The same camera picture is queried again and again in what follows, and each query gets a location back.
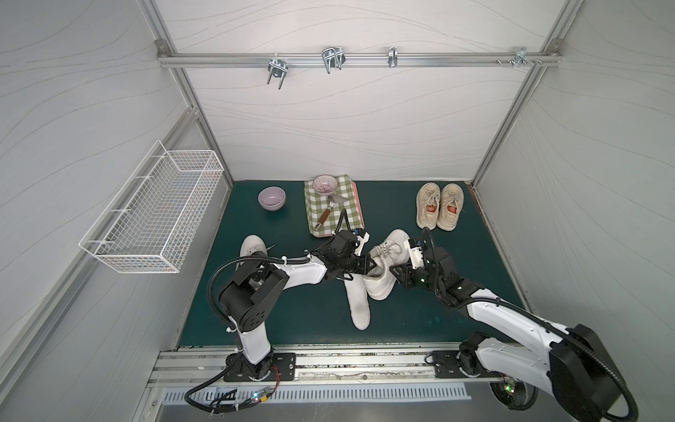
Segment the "white insole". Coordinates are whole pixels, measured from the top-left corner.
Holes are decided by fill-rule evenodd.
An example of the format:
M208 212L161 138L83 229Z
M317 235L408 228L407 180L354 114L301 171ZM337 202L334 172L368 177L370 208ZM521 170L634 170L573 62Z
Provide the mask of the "white insole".
M351 318L354 326L365 331L370 325L368 293L361 274L354 274L351 281L344 281Z

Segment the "white sneaker with laces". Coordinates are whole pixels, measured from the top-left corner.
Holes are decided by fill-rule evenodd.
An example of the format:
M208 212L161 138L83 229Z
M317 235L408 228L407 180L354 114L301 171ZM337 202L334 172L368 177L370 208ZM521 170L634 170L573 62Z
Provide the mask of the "white sneaker with laces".
M257 235L247 236L240 248L240 256L246 257L251 256L256 253L261 253L265 256L268 255L269 248L265 245L264 240Z

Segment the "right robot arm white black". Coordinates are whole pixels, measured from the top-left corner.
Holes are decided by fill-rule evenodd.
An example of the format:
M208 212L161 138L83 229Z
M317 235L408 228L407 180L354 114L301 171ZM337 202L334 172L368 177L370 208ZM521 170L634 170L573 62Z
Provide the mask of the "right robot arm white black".
M500 376L493 390L506 404L521 384L550 394L577 421L637 419L636 400L592 329L552 323L462 278L429 236L406 238L394 250L388 271L398 282L428 289L445 308L511 339L504 343L478 332L462 342L452 362L465 377ZM628 407L622 417L611 413L619 399Z

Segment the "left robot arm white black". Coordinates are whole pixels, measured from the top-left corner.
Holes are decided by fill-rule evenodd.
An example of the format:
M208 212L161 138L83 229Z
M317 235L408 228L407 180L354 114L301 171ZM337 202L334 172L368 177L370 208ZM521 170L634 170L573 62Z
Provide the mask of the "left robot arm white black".
M341 230L301 258L273 258L262 238L246 237L237 269L218 295L218 309L235 334L244 360L253 365L270 360L265 321L290 288L343 281L353 325L366 330L371 316L363 276L375 267L374 260L363 253L368 241L369 234L361 228Z

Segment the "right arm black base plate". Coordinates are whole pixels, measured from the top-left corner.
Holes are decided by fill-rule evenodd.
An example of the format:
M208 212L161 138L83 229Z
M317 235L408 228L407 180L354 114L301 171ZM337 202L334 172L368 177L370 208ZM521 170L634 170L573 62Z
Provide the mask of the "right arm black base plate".
M474 353L454 350L430 352L424 360L439 379L502 379L499 372L488 371Z

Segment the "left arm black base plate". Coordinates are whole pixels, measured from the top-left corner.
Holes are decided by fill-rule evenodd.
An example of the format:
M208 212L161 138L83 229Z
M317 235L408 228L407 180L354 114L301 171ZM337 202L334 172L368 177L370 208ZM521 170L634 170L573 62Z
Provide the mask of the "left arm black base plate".
M271 352L257 364L249 362L243 352L232 353L226 359L226 372L223 381L233 382L272 382L279 378L282 382L295 379L295 353Z

